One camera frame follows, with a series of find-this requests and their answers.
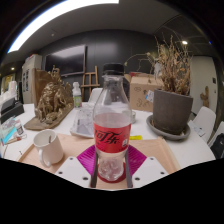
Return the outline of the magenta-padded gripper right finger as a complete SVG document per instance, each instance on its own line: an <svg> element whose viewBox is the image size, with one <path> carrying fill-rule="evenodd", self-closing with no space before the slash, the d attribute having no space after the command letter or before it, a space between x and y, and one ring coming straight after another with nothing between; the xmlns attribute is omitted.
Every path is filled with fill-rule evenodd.
<svg viewBox="0 0 224 224"><path fill-rule="evenodd" d="M129 188L140 188L168 175L155 157L147 157L133 146L128 147L125 162Z"/></svg>

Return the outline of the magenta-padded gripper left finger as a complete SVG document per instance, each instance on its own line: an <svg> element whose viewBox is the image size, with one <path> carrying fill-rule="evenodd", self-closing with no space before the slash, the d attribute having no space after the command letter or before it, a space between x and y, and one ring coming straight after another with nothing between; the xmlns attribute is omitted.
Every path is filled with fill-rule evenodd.
<svg viewBox="0 0 224 224"><path fill-rule="evenodd" d="M97 169L98 155L92 145L77 157L68 157L56 171L56 175L81 187L95 188Z"/></svg>

